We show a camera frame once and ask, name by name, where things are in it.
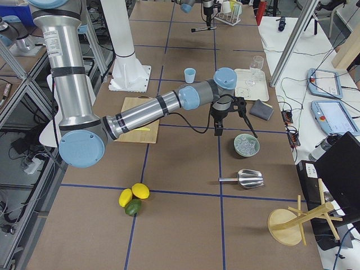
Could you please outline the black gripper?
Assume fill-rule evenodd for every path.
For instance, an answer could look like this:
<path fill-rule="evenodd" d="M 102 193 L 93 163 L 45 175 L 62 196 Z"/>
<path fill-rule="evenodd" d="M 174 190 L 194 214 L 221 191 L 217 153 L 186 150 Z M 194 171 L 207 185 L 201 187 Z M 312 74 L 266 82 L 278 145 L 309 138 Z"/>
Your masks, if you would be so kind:
<path fill-rule="evenodd" d="M 212 16 L 214 14 L 214 9 L 217 11 L 221 10 L 221 3 L 217 0 L 202 0 L 202 8 L 204 15 L 206 16 L 206 25 L 211 27 Z"/>
<path fill-rule="evenodd" d="M 223 119 L 227 117 L 228 113 L 237 112 L 240 118 L 243 118 L 245 124 L 253 133 L 255 138 L 258 138 L 247 114 L 246 101 L 243 97 L 235 97 L 232 95 L 222 95 L 220 99 L 213 103 L 210 109 L 210 115 L 214 119 L 214 135 L 221 136 L 223 134 Z"/>

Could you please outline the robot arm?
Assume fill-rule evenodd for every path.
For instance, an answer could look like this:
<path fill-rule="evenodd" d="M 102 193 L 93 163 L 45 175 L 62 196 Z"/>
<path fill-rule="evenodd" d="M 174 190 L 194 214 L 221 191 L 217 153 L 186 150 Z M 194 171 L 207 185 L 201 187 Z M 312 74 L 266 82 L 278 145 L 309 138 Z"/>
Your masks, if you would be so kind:
<path fill-rule="evenodd" d="M 62 112 L 58 124 L 61 138 L 58 150 L 62 159 L 77 168 L 97 163 L 110 141 L 120 135 L 163 118 L 182 108 L 194 110 L 211 104 L 215 135 L 222 134 L 224 119 L 237 111 L 255 138 L 246 116 L 244 98 L 235 97 L 237 74 L 233 69 L 218 69 L 213 79 L 185 84 L 115 116 L 100 118 L 92 109 L 86 71 L 80 56 L 78 30 L 85 14 L 85 1 L 28 1 L 33 21 L 42 30 L 51 66 L 57 103 Z M 114 68 L 110 90 L 146 92 L 151 66 L 136 58 L 125 1 L 101 1 L 114 48 Z"/>
<path fill-rule="evenodd" d="M 174 0 L 175 4 L 180 6 L 180 9 L 184 13 L 189 13 L 193 6 L 195 5 L 195 0 Z M 192 29 L 192 32 L 199 32 L 199 31 L 205 31 L 205 30 L 215 30 L 217 27 L 213 25 L 214 20 L 214 10 L 217 11 L 217 14 L 221 11 L 221 3 L 220 1 L 214 1 L 214 0 L 202 0 L 200 1 L 202 13 L 201 18 L 206 23 L 206 27 L 204 28 L 196 28 Z"/>

